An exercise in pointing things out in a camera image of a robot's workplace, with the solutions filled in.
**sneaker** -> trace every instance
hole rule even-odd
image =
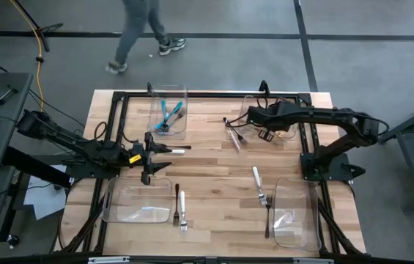
[[[127,62],[121,65],[118,62],[109,62],[106,66],[106,71],[112,74],[123,73],[127,70]]]
[[[178,51],[185,47],[185,39],[173,38],[169,41],[168,45],[161,45],[159,53],[161,56],[165,56],[171,53],[171,51]]]

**metal fork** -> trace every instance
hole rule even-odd
[[[270,215],[270,208],[272,207],[273,195],[267,194],[267,226],[265,227],[265,238],[270,237],[269,227],[268,227],[268,216]]]
[[[177,211],[177,200],[179,200],[179,183],[176,183],[176,211],[172,219],[172,225],[177,227],[179,225],[179,212]]]
[[[187,219],[185,217],[185,193],[184,191],[180,192],[180,215],[182,220],[180,221],[180,232],[187,232]]]
[[[252,172],[254,173],[254,178],[256,178],[257,190],[259,190],[260,203],[262,205],[267,205],[267,201],[265,200],[265,195],[262,192],[262,186],[260,184],[259,171],[257,171],[257,167],[256,166],[253,166],[252,167]]]

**gray floor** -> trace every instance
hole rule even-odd
[[[42,25],[63,22],[65,30],[94,32],[122,28],[119,1],[22,3]],[[298,33],[292,0],[163,0],[161,4],[170,32]],[[309,34],[414,35],[414,0],[302,0],[301,5]],[[0,14],[0,29],[27,30],[7,1],[0,0]],[[51,38],[49,43],[51,52],[44,55],[41,73],[45,99],[82,122],[94,89],[144,88],[148,81],[186,84],[189,89],[254,90],[265,79],[273,90],[309,91],[299,40],[190,39],[184,51],[160,58],[156,42],[141,39],[123,76],[103,71],[117,39]],[[414,42],[311,41],[309,45],[318,89],[330,92],[335,106],[367,111],[390,125],[414,112]],[[0,65],[8,70],[34,73],[36,55],[34,39],[0,37]],[[35,82],[32,89],[37,91]],[[29,99],[26,107],[37,105]],[[78,128],[48,111],[61,125]],[[31,154],[61,151],[19,135],[12,144]],[[389,142],[352,150],[350,158],[367,169],[354,186],[367,252],[414,260],[414,215],[401,211],[414,203],[414,179],[399,147]],[[35,239],[43,241],[38,253],[48,252],[53,237],[41,234]],[[35,247],[0,252],[0,256],[37,253]]]

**clear plastic container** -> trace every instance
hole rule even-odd
[[[317,252],[317,184],[281,178],[277,181],[273,211],[273,236],[279,246]]]
[[[246,114],[248,112],[249,106],[260,106],[265,107],[266,106],[266,102],[265,99],[260,98],[259,99],[259,103],[257,103],[257,99],[252,95],[247,95],[243,98],[243,104],[241,106],[241,110],[239,113],[238,117],[243,116],[244,114]],[[276,99],[275,98],[268,98],[267,99],[268,104],[272,104],[275,103]],[[245,115],[244,117],[242,117],[241,119],[239,119],[237,121],[237,123],[235,123],[234,125],[242,125],[245,124],[247,122],[247,115]],[[292,125],[288,131],[276,131],[276,132],[270,132],[270,134],[274,135],[273,139],[272,139],[272,143],[273,144],[283,144],[285,141],[292,139],[293,137],[295,137],[296,135],[296,126],[297,124]],[[246,139],[255,139],[257,138],[259,132],[263,130],[266,131],[264,128],[258,128],[255,127],[253,125],[245,125],[243,127],[237,128],[237,131],[244,136]]]
[[[184,139],[188,90],[183,85],[153,85],[147,130],[155,139]]]
[[[109,223],[164,223],[172,206],[169,179],[152,178],[150,185],[140,179],[112,178],[106,190],[103,219]]]

